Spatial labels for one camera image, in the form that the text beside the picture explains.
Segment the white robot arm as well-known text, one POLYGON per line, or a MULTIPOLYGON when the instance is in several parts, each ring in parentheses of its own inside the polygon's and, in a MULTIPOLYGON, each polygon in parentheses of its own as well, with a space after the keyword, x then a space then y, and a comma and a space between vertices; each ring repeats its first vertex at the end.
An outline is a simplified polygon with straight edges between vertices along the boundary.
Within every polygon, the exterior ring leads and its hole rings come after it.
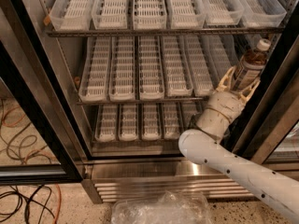
POLYGON ((234 72, 233 66, 227 70, 194 126, 180 135, 179 150, 189 161, 227 175, 293 224, 299 224, 299 182, 221 145, 229 125, 240 116, 260 84, 260 79, 255 78, 245 89, 232 91, 234 72))

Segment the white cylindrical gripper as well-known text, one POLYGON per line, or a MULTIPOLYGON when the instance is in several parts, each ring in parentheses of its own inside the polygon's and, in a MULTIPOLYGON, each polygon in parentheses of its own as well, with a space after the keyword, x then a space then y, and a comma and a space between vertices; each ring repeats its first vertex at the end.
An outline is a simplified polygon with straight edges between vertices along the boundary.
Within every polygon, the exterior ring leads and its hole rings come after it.
POLYGON ((215 140, 221 140, 228 126, 241 114, 256 91, 261 80, 255 78, 245 89, 238 93, 239 98, 228 92, 231 89, 235 67, 230 67, 219 82, 216 92, 209 97, 206 108, 196 121, 196 126, 215 140))

